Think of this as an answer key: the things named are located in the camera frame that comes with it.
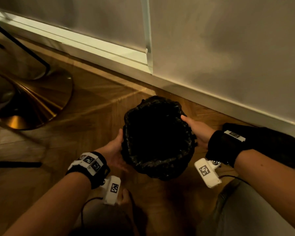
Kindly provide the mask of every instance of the wooden floor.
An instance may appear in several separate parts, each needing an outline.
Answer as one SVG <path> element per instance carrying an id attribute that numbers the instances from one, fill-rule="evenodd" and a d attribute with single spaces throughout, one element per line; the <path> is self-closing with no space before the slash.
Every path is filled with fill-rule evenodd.
<path id="1" fill-rule="evenodd" d="M 0 128 L 0 160 L 43 163 L 38 169 L 0 169 L 0 235 L 64 176 L 70 163 L 82 152 L 95 150 L 115 138 L 124 125 L 125 112 L 142 99 L 156 94 L 179 101 L 188 116 L 214 129 L 220 129 L 225 122 L 242 123 L 102 67 L 28 45 L 52 65 L 71 72 L 74 94 L 63 112 L 44 127 L 21 134 Z M 146 228 L 140 229 L 147 235 L 194 235 L 196 225 L 213 210 L 218 193 L 231 179 L 224 178 L 223 184 L 207 188 L 193 166 L 205 153 L 197 147 L 185 172 L 168 182 L 135 171 L 125 174 L 112 169 L 112 174 L 121 177 L 122 186 L 131 191 L 136 205 L 146 215 Z M 236 174 L 227 166 L 217 172 Z M 138 219 L 144 225 L 145 217 Z"/>

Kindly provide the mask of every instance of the gold chair base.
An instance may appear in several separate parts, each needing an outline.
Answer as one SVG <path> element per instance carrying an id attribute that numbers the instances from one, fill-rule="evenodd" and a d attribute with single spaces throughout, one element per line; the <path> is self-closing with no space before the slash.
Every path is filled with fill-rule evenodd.
<path id="1" fill-rule="evenodd" d="M 35 129 L 49 122 L 67 105 L 73 92 L 71 74 L 64 69 L 51 70 L 35 80 L 5 77 L 20 92 L 20 99 L 17 115 L 2 118 L 1 122 L 17 130 Z"/>

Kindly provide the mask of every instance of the black wrist strap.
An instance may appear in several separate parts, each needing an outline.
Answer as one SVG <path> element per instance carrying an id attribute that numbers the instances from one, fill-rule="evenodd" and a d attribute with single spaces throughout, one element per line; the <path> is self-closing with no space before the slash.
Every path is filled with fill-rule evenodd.
<path id="1" fill-rule="evenodd" d="M 96 155 L 99 160 L 92 158 L 92 156 L 89 156 L 88 153 L 84 153 L 78 160 L 71 164 L 66 175 L 71 172 L 80 172 L 89 178 L 92 189 L 95 189 L 105 183 L 104 180 L 110 173 L 110 168 L 107 166 L 106 159 L 102 156 L 102 154 L 98 152 L 91 153 Z"/>
<path id="2" fill-rule="evenodd" d="M 235 136 L 239 135 L 235 133 L 226 134 L 223 131 L 214 132 L 208 142 L 208 152 L 205 158 L 234 167 L 237 156 L 241 151 L 246 150 L 245 143 Z"/>

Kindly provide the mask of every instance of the brass pedestal base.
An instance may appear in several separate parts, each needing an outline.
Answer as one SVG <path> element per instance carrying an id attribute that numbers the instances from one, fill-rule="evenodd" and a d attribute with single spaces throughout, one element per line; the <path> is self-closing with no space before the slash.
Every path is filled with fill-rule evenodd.
<path id="1" fill-rule="evenodd" d="M 15 76 L 4 76 L 19 91 L 15 104 L 15 115 L 2 118 L 1 122 L 17 130 L 38 128 L 56 117 L 69 102 L 73 82 L 64 69 L 50 71 L 46 76 L 26 80 Z"/>

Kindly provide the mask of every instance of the person's right hand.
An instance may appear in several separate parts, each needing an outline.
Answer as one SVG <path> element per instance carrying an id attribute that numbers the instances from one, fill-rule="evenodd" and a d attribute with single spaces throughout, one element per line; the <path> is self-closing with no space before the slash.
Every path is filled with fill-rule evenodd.
<path id="1" fill-rule="evenodd" d="M 204 122 L 197 122 L 191 118 L 188 118 L 184 115 L 181 115 L 181 119 L 188 123 L 189 127 L 193 133 L 197 136 L 198 145 L 203 146 L 204 148 L 208 148 L 208 141 L 210 140 L 211 136 L 215 132 L 215 130 Z"/>

